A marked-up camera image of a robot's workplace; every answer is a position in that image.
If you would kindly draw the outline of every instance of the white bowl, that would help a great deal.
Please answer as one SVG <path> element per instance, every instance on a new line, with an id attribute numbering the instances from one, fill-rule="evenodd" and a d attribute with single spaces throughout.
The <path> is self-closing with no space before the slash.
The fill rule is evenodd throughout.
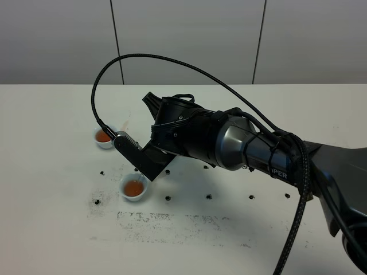
<path id="1" fill-rule="evenodd" d="M 116 127 L 110 126 L 110 128 L 114 132 L 117 131 Z M 100 127 L 99 128 L 95 128 L 94 131 L 93 131 L 93 140 L 94 140 L 94 142 L 97 143 L 97 145 L 99 147 L 101 147 L 102 149 L 110 149 L 110 148 L 112 148 L 114 146 L 113 143 L 112 143 L 112 140 L 110 140 L 108 142 L 99 142 L 99 141 L 96 140 L 96 135 L 97 135 L 97 133 L 98 133 L 99 130 L 102 130 L 102 128 L 100 128 Z"/>
<path id="2" fill-rule="evenodd" d="M 141 182 L 143 183 L 143 186 L 144 186 L 143 192 L 141 192 L 139 195 L 134 196 L 134 197 L 127 196 L 124 193 L 124 187 L 126 183 L 128 183 L 131 180 L 136 180 L 138 182 Z M 140 173 L 128 174 L 120 181 L 119 190 L 120 190 L 121 195 L 124 198 L 132 202 L 137 202 L 138 200 L 140 200 L 144 196 L 144 193 L 147 191 L 147 189 L 148 189 L 148 179 L 143 174 L 140 174 Z"/>

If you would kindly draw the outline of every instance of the orange liquid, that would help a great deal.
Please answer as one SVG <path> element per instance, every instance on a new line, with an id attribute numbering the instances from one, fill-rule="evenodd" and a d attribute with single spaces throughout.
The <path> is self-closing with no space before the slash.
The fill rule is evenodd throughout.
<path id="1" fill-rule="evenodd" d="M 135 197 L 137 195 L 140 195 L 144 190 L 144 185 L 141 182 L 138 182 L 137 180 L 133 179 L 126 183 L 124 186 L 124 193 L 125 195 L 129 197 Z"/>
<path id="2" fill-rule="evenodd" d="M 109 136 L 107 136 L 107 135 L 106 135 L 106 133 L 105 133 L 105 132 L 103 132 L 103 130 L 101 129 L 101 130 L 99 130 L 99 131 L 97 132 L 97 134 L 96 134 L 96 140 L 97 140 L 98 142 L 108 142 L 108 141 L 110 141 L 111 139 L 110 139 L 110 137 L 109 137 Z"/>

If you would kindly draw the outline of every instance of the black cable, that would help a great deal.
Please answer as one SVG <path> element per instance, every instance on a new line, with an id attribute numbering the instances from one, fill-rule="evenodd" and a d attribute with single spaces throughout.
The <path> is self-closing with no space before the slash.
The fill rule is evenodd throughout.
<path id="1" fill-rule="evenodd" d="M 168 58 L 168 57 L 163 57 L 163 56 L 157 56 L 157 55 L 153 55 L 153 54 L 127 54 L 124 56 L 120 56 L 115 58 L 114 60 L 110 61 L 102 70 L 101 72 L 98 74 L 97 79 L 95 80 L 95 83 L 93 85 L 93 89 L 92 89 L 92 96 L 91 96 L 91 103 L 92 103 L 92 110 L 93 110 L 93 114 L 97 120 L 97 123 L 102 127 L 102 129 L 104 129 L 104 131 L 109 135 L 109 137 L 111 139 L 115 138 L 115 133 L 113 132 L 113 130 L 111 130 L 107 125 L 105 125 L 103 123 L 103 121 L 99 118 L 96 108 L 95 108 L 95 93 L 96 93 L 96 88 L 97 85 L 102 77 L 102 75 L 104 74 L 104 72 L 115 62 L 120 61 L 122 59 L 125 58 L 130 58 L 130 57 L 148 57 L 148 58 L 156 58 L 156 59 L 160 59 L 160 60 L 165 60 L 168 62 L 172 62 L 178 65 L 182 65 L 185 66 L 187 68 L 190 68 L 192 70 L 195 70 L 203 75 L 205 75 L 206 77 L 209 77 L 210 79 L 214 80 L 216 83 L 220 84 L 221 86 L 223 86 L 225 89 L 229 90 L 231 93 L 233 93 L 236 97 L 238 97 L 242 102 L 246 103 L 247 106 L 249 106 L 257 115 L 259 115 L 274 131 L 278 132 L 278 133 L 285 133 L 283 130 L 281 130 L 280 128 L 278 128 L 276 125 L 274 125 L 269 119 L 267 119 L 257 108 L 255 108 L 249 101 L 247 101 L 245 98 L 243 98 L 243 96 L 241 96 L 240 94 L 238 94 L 235 90 L 233 90 L 231 87 L 227 86 L 225 83 L 223 83 L 222 81 L 220 81 L 219 79 L 215 78 L 214 76 L 212 76 L 209 73 L 206 73 L 205 71 L 192 66 L 190 64 L 184 63 L 182 61 L 178 61 L 172 58 Z M 244 117 L 246 117 L 247 119 L 249 119 L 251 122 L 254 123 L 255 126 L 257 126 L 259 128 L 260 131 L 262 131 L 266 136 L 268 136 L 270 139 L 275 139 L 279 138 L 276 135 L 274 135 L 273 133 L 271 133 L 268 129 L 266 129 L 266 127 L 264 127 L 258 120 L 256 120 L 253 116 L 251 116 L 248 113 L 243 112 L 242 114 Z M 291 230 L 289 232 L 289 235 L 287 237 L 286 243 L 284 245 L 284 248 L 282 250 L 282 253 L 279 257 L 279 261 L 278 264 L 275 268 L 274 271 L 274 275 L 278 275 L 281 274 L 284 265 L 288 259 L 290 250 L 292 248 L 292 245 L 294 243 L 294 239 L 296 237 L 296 234 L 298 232 L 299 229 L 299 225 L 302 219 L 302 215 L 304 212 L 304 208 L 306 206 L 306 202 L 307 202 L 307 197 L 310 193 L 310 160 L 309 160 L 309 155 L 308 152 L 306 150 L 306 146 L 303 143 L 303 141 L 298 138 L 297 136 L 290 134 L 292 140 L 296 143 L 296 146 L 300 152 L 300 155 L 302 157 L 302 192 L 301 192 L 301 196 L 299 198 L 299 203 L 297 206 L 297 210 L 295 213 L 295 217 L 291 226 Z M 328 205 L 330 207 L 330 209 L 332 209 L 333 206 L 333 201 L 331 199 L 331 196 L 329 194 L 329 198 L 330 201 L 328 202 Z M 338 222 L 340 222 L 340 227 L 342 228 L 342 231 L 344 232 L 346 238 L 348 239 L 348 241 L 351 243 L 351 245 L 354 247 L 356 246 L 356 248 L 360 248 L 360 246 L 358 246 L 358 243 L 356 241 L 356 239 L 352 236 L 351 232 L 349 231 L 349 229 L 346 227 L 345 223 L 343 222 L 343 220 L 340 217 L 340 213 L 339 211 L 335 208 L 334 210 L 334 216 L 336 218 L 336 220 Z"/>
<path id="2" fill-rule="evenodd" d="M 250 115 L 249 113 L 246 112 L 242 112 L 242 111 L 238 111 L 236 113 L 236 115 L 238 116 L 242 116 L 247 118 L 249 121 L 251 121 L 256 127 L 258 127 L 258 129 L 260 130 L 260 132 L 264 133 L 266 135 L 266 137 L 268 137 L 269 139 L 271 139 L 274 143 L 277 143 L 279 141 L 279 137 L 274 135 L 272 132 L 269 131 L 269 129 L 267 129 L 264 125 L 262 125 L 260 123 L 260 121 L 258 121 L 256 118 L 254 118 L 252 115 Z"/>
<path id="3" fill-rule="evenodd" d="M 279 275 L 282 273 L 283 268 L 286 264 L 286 261 L 288 259 L 289 253 L 291 251 L 291 248 L 293 246 L 296 234 L 299 229 L 300 222 L 302 220 L 304 208 L 306 207 L 307 197 L 311 191 L 311 180 L 310 180 L 310 159 L 309 154 L 307 152 L 306 146 L 304 142 L 297 137 L 296 135 L 290 133 L 289 134 L 292 140 L 296 143 L 296 146 L 298 150 L 300 151 L 300 155 L 302 158 L 302 192 L 299 198 L 299 202 L 297 205 L 296 213 L 293 219 L 293 223 L 291 226 L 291 230 L 288 234 L 286 243 L 284 244 L 282 253 L 279 257 L 278 263 L 276 265 L 276 268 L 274 270 L 273 275 Z"/>
<path id="4" fill-rule="evenodd" d="M 220 84 L 221 86 L 223 86 L 224 88 L 226 88 L 227 90 L 229 90 L 231 93 L 233 93 L 235 96 L 237 96 L 242 102 L 246 103 L 247 106 L 249 106 L 258 116 L 261 117 L 261 119 L 263 119 L 274 131 L 280 130 L 277 126 L 275 126 L 269 119 L 267 119 L 255 106 L 253 106 L 248 100 L 246 100 L 243 96 L 241 96 L 239 93 L 237 93 L 234 89 L 232 89 L 231 87 L 229 87 L 228 85 L 226 85 L 224 82 L 220 81 L 219 79 L 217 79 L 216 77 L 212 76 L 211 74 L 205 72 L 202 69 L 199 69 L 193 65 L 184 63 L 182 61 L 178 61 L 172 58 L 168 58 L 168 57 L 164 57 L 164 56 L 157 56 L 154 54 L 146 54 L 146 53 L 133 53 L 133 54 L 126 54 L 124 56 L 119 56 L 113 60 L 111 60 L 98 74 L 96 81 L 94 82 L 93 85 L 93 89 L 92 89 L 92 110 L 93 110 L 93 114 L 94 117 L 97 120 L 97 123 L 102 127 L 102 129 L 105 129 L 107 126 L 103 123 L 103 121 L 99 118 L 97 111 L 96 111 L 96 107 L 95 107 L 95 102 L 94 102 L 94 98 L 95 98 L 95 93 L 96 93 L 96 89 L 97 89 L 97 85 L 102 77 L 102 75 L 104 74 L 104 72 L 115 62 L 122 60 L 122 59 L 126 59 L 126 58 L 130 58 L 130 57 L 148 57 L 148 58 L 155 58 L 155 59 L 160 59 L 160 60 L 165 60 L 168 62 L 172 62 L 178 65 L 182 65 L 185 66 L 187 68 L 190 68 L 192 70 L 195 70 L 201 74 L 203 74 L 206 77 L 209 77 L 210 79 L 214 80 L 216 83 Z"/>
<path id="5" fill-rule="evenodd" d="M 327 189 L 327 186 L 323 183 L 327 182 L 327 179 L 325 179 L 324 174 L 315 166 L 315 164 L 312 164 L 312 169 L 316 177 L 316 183 L 323 195 L 323 198 L 327 206 L 329 207 L 331 213 L 333 214 L 339 228 L 342 230 L 345 238 L 348 240 L 349 244 L 353 247 L 358 257 L 362 258 L 361 263 L 364 263 L 365 268 L 367 269 L 367 254 L 359 245 L 356 238 L 352 235 L 352 232 L 350 232 L 348 226 L 341 217 L 340 211 L 338 210 L 338 207 L 336 206 L 333 198 L 331 197 L 330 192 Z"/>

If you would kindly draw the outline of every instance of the table surface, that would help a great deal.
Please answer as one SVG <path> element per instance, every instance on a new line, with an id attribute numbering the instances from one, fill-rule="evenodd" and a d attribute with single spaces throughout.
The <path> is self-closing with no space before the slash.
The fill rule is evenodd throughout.
<path id="1" fill-rule="evenodd" d="M 367 85 L 233 87 L 304 140 L 367 146 L 367 129 L 360 127 Z M 179 157 L 142 201 L 126 202 L 118 184 L 134 167 L 93 142 L 91 88 L 0 86 L 1 273 L 272 274 L 297 190 L 258 171 L 204 170 L 205 163 Z M 217 85 L 102 85 L 100 117 L 145 144 L 153 124 L 142 102 L 149 91 L 191 93 L 207 109 L 249 111 Z M 361 274 L 341 234 L 330 236 L 317 198 L 306 206 L 283 274 Z"/>

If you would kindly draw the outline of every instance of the robotic arm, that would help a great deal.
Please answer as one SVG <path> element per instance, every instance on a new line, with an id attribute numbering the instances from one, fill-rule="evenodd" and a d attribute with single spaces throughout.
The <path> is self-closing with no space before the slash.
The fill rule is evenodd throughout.
<path id="1" fill-rule="evenodd" d="M 118 57 L 114 62 L 123 58 L 126 56 Z M 102 129 L 114 141 L 115 148 L 150 180 L 154 180 L 176 156 L 200 159 L 227 170 L 247 167 L 250 171 L 264 172 L 298 188 L 301 198 L 304 192 L 307 200 L 313 195 L 319 197 L 330 234 L 335 237 L 339 229 L 343 231 L 345 251 L 367 274 L 367 148 L 345 149 L 301 141 L 301 149 L 305 148 L 302 153 L 291 133 L 282 130 L 272 133 L 239 108 L 214 112 L 196 104 L 192 95 L 160 99 L 152 93 L 148 93 L 143 101 L 155 123 L 151 127 L 151 140 L 142 148 L 127 133 L 113 132 L 95 111 L 96 86 L 100 76 L 114 62 L 106 65 L 93 87 L 93 112 Z M 310 165 L 310 188 L 307 190 L 301 184 L 308 165 L 304 155 Z M 297 229 L 295 225 L 293 240 Z M 280 274 L 287 256 L 281 266 L 277 266 L 275 274 Z"/>

